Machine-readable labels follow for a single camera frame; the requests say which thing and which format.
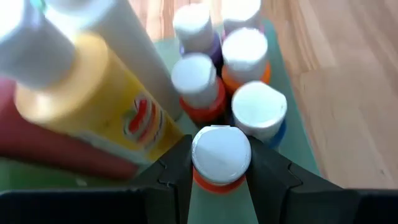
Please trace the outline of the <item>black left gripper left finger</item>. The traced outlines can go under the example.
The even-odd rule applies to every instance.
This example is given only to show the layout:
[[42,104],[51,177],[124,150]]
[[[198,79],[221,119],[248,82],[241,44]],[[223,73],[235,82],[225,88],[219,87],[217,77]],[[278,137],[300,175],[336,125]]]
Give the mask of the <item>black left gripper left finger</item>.
[[193,183],[192,136],[184,135],[132,181],[144,199],[147,224],[187,224]]

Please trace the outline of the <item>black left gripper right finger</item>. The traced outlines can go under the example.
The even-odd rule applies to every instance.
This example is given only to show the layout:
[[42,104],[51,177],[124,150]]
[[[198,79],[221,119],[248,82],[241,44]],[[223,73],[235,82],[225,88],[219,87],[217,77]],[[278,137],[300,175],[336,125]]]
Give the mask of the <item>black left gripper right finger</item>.
[[340,187],[250,137],[246,172],[259,224],[342,224]]

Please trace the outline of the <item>small red paint bottle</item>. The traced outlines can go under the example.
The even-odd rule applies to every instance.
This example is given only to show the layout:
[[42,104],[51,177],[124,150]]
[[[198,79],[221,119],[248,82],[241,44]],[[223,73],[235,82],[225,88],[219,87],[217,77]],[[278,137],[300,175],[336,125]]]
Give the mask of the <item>small red paint bottle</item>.
[[226,90],[209,56],[184,55],[175,63],[171,81],[181,107],[195,124],[226,122]]
[[245,180],[251,144],[237,127],[206,126],[192,141],[193,179],[204,190],[227,194]]

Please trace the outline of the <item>small blue paint bottle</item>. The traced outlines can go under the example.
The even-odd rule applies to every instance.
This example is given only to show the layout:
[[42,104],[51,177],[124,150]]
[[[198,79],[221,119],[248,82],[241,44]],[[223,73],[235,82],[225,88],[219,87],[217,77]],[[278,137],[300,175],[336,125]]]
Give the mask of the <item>small blue paint bottle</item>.
[[234,92],[231,109],[235,126],[266,147],[277,149],[286,131],[284,94],[261,81],[251,81]]

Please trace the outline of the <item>large yellow paint bottle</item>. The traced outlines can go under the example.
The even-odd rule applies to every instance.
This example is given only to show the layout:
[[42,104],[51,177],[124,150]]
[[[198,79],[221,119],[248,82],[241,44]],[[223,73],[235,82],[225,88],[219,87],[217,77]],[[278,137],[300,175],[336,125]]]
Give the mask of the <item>large yellow paint bottle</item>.
[[44,17],[0,22],[0,73],[16,81],[19,114],[137,164],[183,136],[104,39],[70,41]]

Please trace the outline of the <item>large pink paint bottle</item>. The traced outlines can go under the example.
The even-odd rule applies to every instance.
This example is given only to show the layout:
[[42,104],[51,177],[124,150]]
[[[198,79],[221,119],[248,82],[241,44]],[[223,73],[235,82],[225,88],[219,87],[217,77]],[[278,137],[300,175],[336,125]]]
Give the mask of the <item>large pink paint bottle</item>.
[[27,122],[16,110],[14,87],[0,78],[0,157],[117,180],[137,174],[132,162]]

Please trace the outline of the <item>small orange paint bottle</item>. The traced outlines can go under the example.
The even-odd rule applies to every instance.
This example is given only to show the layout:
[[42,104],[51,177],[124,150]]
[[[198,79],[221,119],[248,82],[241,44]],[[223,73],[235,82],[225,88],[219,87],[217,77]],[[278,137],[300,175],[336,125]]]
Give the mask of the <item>small orange paint bottle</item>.
[[267,37],[258,29],[240,28],[226,36],[221,46],[224,65],[221,77],[232,95],[250,81],[271,81]]

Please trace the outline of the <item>large white paint bottle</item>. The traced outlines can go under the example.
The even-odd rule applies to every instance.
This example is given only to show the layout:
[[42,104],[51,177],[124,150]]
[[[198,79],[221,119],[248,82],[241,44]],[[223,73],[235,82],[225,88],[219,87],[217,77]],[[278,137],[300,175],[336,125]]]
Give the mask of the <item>large white paint bottle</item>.
[[174,119],[182,115],[170,73],[128,0],[44,0],[45,16],[69,39],[102,36],[146,90]]

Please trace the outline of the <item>small purple paint bottle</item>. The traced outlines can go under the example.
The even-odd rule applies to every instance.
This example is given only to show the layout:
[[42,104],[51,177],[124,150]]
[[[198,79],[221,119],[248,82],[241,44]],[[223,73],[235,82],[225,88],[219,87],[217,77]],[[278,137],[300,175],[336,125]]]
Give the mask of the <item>small purple paint bottle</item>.
[[220,35],[214,30],[206,4],[192,3],[180,7],[174,14],[173,27],[180,42],[180,53],[203,53],[217,69],[223,66]]

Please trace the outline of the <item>small pink paint bottle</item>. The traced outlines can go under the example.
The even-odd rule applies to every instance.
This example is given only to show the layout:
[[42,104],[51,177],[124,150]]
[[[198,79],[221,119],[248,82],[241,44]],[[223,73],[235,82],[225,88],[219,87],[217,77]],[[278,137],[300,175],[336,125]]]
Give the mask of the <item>small pink paint bottle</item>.
[[261,0],[222,0],[225,34],[243,27],[260,29],[261,5]]

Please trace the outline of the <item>teal translucent plastic bin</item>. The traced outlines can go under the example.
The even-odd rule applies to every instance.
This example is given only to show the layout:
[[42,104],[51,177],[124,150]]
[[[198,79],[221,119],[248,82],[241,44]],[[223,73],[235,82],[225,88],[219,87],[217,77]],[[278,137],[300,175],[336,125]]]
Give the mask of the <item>teal translucent plastic bin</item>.
[[[271,87],[285,95],[288,110],[285,117],[285,134],[275,147],[303,168],[318,174],[312,147],[303,126],[291,86],[289,72],[280,51],[277,31],[273,23],[262,22],[269,41],[272,68]],[[0,157],[0,191],[14,189],[93,189],[124,187],[125,182],[86,176],[61,169],[28,164]],[[192,185],[188,224],[257,224],[247,183],[226,195],[216,195]]]

